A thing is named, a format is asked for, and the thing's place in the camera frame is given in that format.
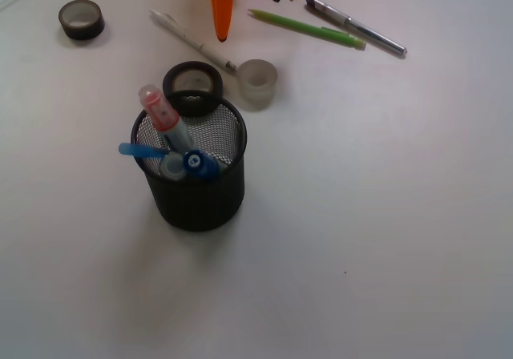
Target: black mesh pen holder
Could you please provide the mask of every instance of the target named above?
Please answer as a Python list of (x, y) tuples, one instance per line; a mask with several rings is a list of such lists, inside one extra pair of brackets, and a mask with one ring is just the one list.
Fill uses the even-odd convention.
[[(169, 224), (195, 232), (218, 228), (236, 214), (244, 198), (247, 143), (244, 120), (231, 103), (207, 92), (178, 91), (168, 99), (172, 105), (173, 99), (186, 99), (191, 104), (211, 106), (206, 115), (182, 116), (182, 120), (200, 150), (228, 166), (213, 180), (173, 181), (160, 174), (158, 159), (135, 158), (135, 161), (146, 175), (160, 214)], [(145, 111), (135, 121), (131, 142), (167, 148)]]

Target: blue pen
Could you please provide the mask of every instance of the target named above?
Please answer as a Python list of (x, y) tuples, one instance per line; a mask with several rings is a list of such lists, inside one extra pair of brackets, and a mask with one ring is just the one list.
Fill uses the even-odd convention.
[(119, 153), (134, 157), (156, 157), (163, 159), (170, 151), (164, 148), (154, 148), (143, 144), (121, 143)]

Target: tape roll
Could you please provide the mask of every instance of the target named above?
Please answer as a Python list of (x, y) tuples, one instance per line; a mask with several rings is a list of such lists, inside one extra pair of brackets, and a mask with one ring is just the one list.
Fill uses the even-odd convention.
[(223, 79), (213, 66), (200, 61), (189, 61), (178, 64), (166, 74), (162, 90), (166, 99), (180, 116), (204, 116), (214, 111), (219, 105), (219, 103), (215, 103), (215, 99), (206, 100), (175, 92), (204, 91), (222, 98)]
[(68, 2), (59, 11), (64, 33), (74, 40), (89, 40), (103, 32), (105, 21), (98, 5), (89, 0)]

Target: silver pen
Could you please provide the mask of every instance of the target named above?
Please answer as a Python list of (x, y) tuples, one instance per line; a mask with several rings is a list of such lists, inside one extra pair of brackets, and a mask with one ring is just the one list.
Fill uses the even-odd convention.
[(203, 53), (203, 55), (210, 59), (216, 65), (224, 68), (226, 71), (236, 72), (237, 67), (230, 60), (225, 58), (223, 55), (218, 54), (207, 44), (203, 44), (202, 42), (197, 42), (172, 16), (165, 13), (159, 13), (154, 10), (150, 10), (150, 15), (153, 17), (160, 25), (164, 26), (182, 40), (184, 40), (187, 44), (196, 48), (199, 52)]
[(390, 40), (382, 34), (379, 34), (376, 30), (372, 30), (368, 26), (353, 20), (347, 14), (342, 13), (340, 10), (336, 10), (332, 6), (329, 6), (322, 1), (306, 0), (306, 5), (320, 11), (325, 16), (336, 21), (340, 26), (359, 33), (365, 40), (388, 50), (398, 57), (404, 57), (408, 52), (404, 46), (397, 44), (395, 41)]

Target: green pen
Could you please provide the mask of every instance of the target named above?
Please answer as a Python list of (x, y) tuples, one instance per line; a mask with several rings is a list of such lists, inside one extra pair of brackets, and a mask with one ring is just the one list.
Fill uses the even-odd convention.
[(337, 30), (329, 29), (329, 28), (317, 28), (316, 26), (304, 24), (303, 22), (299, 22), (296, 20), (292, 20), (291, 18), (286, 18), (282, 16), (278, 16), (277, 14), (272, 14), (269, 12), (264, 12), (263, 10), (257, 9), (249, 9), (253, 16), (264, 22), (271, 22), (278, 26), (283, 26), (285, 28), (290, 28), (292, 30), (298, 31), (300, 33), (311, 34), (312, 36), (323, 38), (329, 41), (338, 42), (340, 44), (345, 44), (347, 46), (353, 46), (356, 49), (364, 50), (366, 48), (367, 43), (359, 38), (348, 35), (345, 32), (339, 32)]

